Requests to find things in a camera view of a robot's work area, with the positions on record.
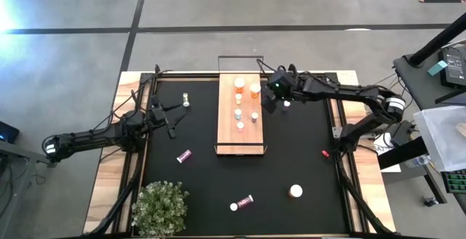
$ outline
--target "red object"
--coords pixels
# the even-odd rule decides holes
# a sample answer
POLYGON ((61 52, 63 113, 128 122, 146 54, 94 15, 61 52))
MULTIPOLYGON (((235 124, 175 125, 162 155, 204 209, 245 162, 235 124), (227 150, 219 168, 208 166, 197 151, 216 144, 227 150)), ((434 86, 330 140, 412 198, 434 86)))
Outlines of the red object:
POLYGON ((329 153, 326 150, 322 150, 322 154, 323 154, 323 156, 325 156, 327 158, 330 157, 329 153))

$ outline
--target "round container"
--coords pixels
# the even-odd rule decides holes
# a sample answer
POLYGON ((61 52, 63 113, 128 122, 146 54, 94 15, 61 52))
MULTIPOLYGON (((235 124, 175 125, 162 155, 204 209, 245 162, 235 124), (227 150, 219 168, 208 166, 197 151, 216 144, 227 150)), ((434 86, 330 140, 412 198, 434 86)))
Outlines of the round container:
POLYGON ((254 83, 250 86, 250 96, 252 98, 257 98, 261 94, 261 86, 259 83, 254 83))
POLYGON ((236 203, 232 203, 232 204, 230 205, 230 210, 232 210, 232 211, 238 210, 238 205, 237 205, 236 203))
POLYGON ((250 118, 253 121, 253 123, 256 123, 257 118, 259 118, 259 114, 257 112, 253 112, 252 114, 250 114, 250 118))
POLYGON ((292 198, 298 198, 303 195, 303 189, 298 184, 294 184, 288 191, 288 194, 292 198))
POLYGON ((236 120, 241 120, 241 110, 240 109, 235 109, 234 110, 234 117, 236 120))
POLYGON ((237 93, 242 93, 245 88, 245 80, 243 78, 236 78, 234 81, 234 88, 237 93))
POLYGON ((283 101, 283 111, 287 111, 290 108, 291 102, 283 101))
POLYGON ((234 98, 236 98, 236 104, 240 105, 240 104, 241 104, 242 95, 238 93, 238 94, 236 94, 236 96, 235 96, 234 98))
POLYGON ((238 127, 238 133, 241 133, 242 129, 245 128, 245 124, 243 122, 238 122, 237 127, 238 127))
POLYGON ((188 93, 183 93, 183 106, 189 107, 188 93))

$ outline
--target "white cap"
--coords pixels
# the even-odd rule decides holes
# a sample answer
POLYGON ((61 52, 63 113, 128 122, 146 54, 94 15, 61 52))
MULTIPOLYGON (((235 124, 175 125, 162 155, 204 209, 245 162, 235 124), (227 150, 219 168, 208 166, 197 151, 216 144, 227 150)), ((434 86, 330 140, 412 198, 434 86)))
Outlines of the white cap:
POLYGON ((259 83, 254 83, 253 85, 250 86, 250 90, 253 93, 259 93, 261 91, 261 86, 259 83))
POLYGON ((301 195, 303 195, 303 189, 298 184, 294 184, 290 188, 290 193, 293 197, 300 197, 301 195))
POLYGON ((236 78, 234 81, 234 86, 235 87, 244 87, 245 86, 245 80, 243 78, 236 78))
POLYGON ((232 211, 238 210, 238 205, 237 205, 236 203, 232 203, 232 204, 230 205, 230 210, 232 210, 232 211))

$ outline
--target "gray floor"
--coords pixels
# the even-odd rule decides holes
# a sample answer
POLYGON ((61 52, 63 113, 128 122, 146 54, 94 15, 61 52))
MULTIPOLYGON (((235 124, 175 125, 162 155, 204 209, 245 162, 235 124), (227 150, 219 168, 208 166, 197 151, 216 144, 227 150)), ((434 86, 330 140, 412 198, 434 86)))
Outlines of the gray floor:
MULTIPOLYGON (((137 0, 0 0, 5 28, 130 27, 137 0)), ((146 0, 140 27, 448 23, 464 4, 417 0, 146 0)), ((302 70, 356 70, 361 84, 392 73, 392 60, 419 49, 439 30, 138 34, 130 71, 216 70, 218 55, 264 55, 302 70)), ((0 120, 18 127, 19 146, 39 152, 53 133, 86 130, 107 115, 127 34, 0 35, 0 120)), ((222 63, 221 69, 252 69, 222 63)), ((411 119, 415 105, 406 118, 411 119)), ((11 238, 79 235, 98 151, 75 154, 33 185, 11 226, 11 238)), ((397 230, 405 235, 463 238, 466 216, 453 197, 425 208, 424 179, 387 185, 397 230)))

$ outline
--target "potted plant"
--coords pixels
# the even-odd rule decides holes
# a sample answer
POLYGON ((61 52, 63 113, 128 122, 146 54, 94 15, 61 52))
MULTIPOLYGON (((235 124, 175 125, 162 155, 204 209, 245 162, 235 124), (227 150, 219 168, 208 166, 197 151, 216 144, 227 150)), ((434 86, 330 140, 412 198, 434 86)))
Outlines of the potted plant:
POLYGON ((188 195, 181 191, 181 182, 156 181, 143 187, 132 206, 131 225, 136 226, 142 236, 158 238, 186 229, 183 218, 188 207, 183 199, 188 195))

